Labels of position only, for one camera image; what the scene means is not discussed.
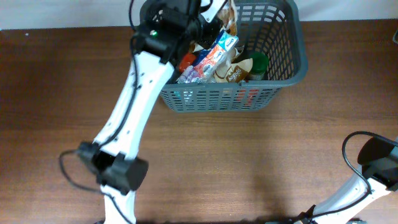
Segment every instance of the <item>gray plastic basket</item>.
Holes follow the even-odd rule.
[[[307,70],[302,28],[293,0],[235,0],[239,44],[269,57],[267,80],[247,83],[167,84],[166,105],[177,112],[252,111],[268,105],[282,87],[300,82]]]

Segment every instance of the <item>green lid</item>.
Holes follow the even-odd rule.
[[[254,52],[250,55],[253,58],[253,67],[251,69],[252,73],[265,73],[269,65],[269,59],[267,56],[259,52]]]

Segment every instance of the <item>red object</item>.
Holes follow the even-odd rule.
[[[180,72],[183,73],[185,69],[187,69],[190,65],[192,65],[192,63],[195,61],[196,58],[197,57],[191,53],[186,54],[182,59],[180,66],[178,68]]]

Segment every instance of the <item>white wall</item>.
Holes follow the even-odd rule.
[[[135,0],[135,21],[144,1]],[[302,21],[398,18],[397,0],[295,2]],[[0,0],[0,29],[128,26],[128,6],[129,0]]]

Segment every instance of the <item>brown wooden surface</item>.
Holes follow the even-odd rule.
[[[255,113],[177,114],[159,99],[141,141],[150,169],[138,219],[272,219],[326,199],[352,175],[341,157],[349,133],[398,136],[397,28],[396,20],[303,23],[306,79]],[[0,223],[104,217],[102,197],[69,186],[57,157],[93,139],[108,119],[127,75],[130,34],[1,31]],[[348,144],[351,160],[365,140]],[[94,182],[76,158],[67,166],[76,180]],[[397,209],[391,194],[358,217],[397,223]]]

